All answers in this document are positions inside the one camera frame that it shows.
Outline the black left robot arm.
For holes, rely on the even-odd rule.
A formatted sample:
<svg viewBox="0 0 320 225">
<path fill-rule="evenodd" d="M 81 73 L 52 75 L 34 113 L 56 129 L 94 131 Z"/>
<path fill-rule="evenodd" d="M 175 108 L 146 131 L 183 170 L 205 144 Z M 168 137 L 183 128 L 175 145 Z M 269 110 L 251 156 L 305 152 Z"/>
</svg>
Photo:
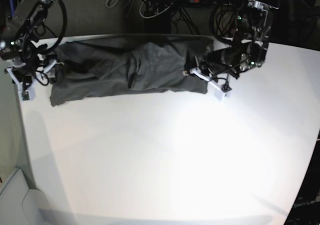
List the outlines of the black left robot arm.
<svg viewBox="0 0 320 225">
<path fill-rule="evenodd" d="M 281 0 L 233 0 L 235 31 L 231 40 L 214 29 L 219 3 L 214 4 L 209 17 L 209 28 L 215 40 L 226 48 L 195 56 L 193 67 L 186 70 L 202 80 L 217 82 L 226 74 L 238 79 L 241 73 L 260 68 L 266 60 L 269 33 L 272 28 L 273 10 L 280 7 Z"/>
</svg>

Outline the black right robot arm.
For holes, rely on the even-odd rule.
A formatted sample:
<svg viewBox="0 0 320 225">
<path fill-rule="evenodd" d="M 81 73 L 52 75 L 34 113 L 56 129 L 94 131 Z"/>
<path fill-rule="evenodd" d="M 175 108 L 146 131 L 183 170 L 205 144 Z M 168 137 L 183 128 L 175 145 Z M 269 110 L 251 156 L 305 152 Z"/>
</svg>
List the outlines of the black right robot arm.
<svg viewBox="0 0 320 225">
<path fill-rule="evenodd" d="M 41 37 L 38 29 L 44 25 L 54 2 L 58 3 L 62 14 L 60 33 L 52 46 L 36 46 Z M 63 0 L 21 0 L 13 16 L 7 20 L 0 34 L 0 58 L 10 63 L 6 72 L 23 92 L 35 83 L 48 85 L 42 80 L 48 78 L 48 73 L 58 62 L 54 52 L 66 34 L 67 25 Z"/>
</svg>

